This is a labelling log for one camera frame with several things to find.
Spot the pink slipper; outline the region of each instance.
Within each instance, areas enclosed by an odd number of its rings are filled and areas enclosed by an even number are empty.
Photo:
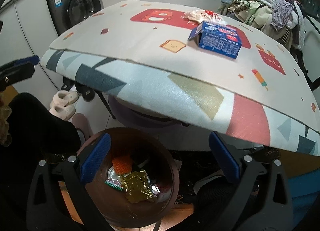
[[[67,106],[76,102],[79,98],[79,94],[74,91],[61,90],[57,92],[53,97],[53,103],[61,106]]]
[[[58,105],[58,104],[54,104],[51,109],[49,110],[49,112],[51,114],[53,114],[54,116],[67,121],[69,120],[76,112],[76,108],[70,104],[66,107],[62,106],[62,105]]]

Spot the metal bolt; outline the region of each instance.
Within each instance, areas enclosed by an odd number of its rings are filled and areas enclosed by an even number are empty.
[[[44,159],[42,159],[41,161],[39,161],[39,166],[44,166],[45,165],[45,160]]]
[[[69,158],[68,158],[68,162],[75,162],[77,159],[77,157],[75,155],[71,155]]]
[[[279,161],[278,159],[275,159],[274,163],[275,163],[277,166],[280,166],[280,165],[281,165],[281,161]]]
[[[251,162],[251,161],[252,161],[252,157],[249,156],[249,155],[245,155],[245,156],[243,157],[243,159],[244,159],[246,162]]]

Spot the black pants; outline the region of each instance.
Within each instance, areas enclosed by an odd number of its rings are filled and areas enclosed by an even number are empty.
[[[80,139],[72,123],[53,116],[31,94],[18,94],[9,106],[12,143],[0,145],[0,200],[25,221],[30,183],[39,160],[45,153],[76,152]]]

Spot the yellow plastic wrapper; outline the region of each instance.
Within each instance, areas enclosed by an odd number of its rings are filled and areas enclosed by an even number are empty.
[[[148,175],[146,172],[134,171],[123,179],[123,190],[130,203],[138,203],[143,200],[154,202],[156,197],[153,195],[150,184],[148,182]]]

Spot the white sticker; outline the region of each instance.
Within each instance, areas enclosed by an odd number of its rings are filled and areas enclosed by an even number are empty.
[[[56,7],[60,7],[62,5],[61,0],[54,0],[54,3],[56,4]]]

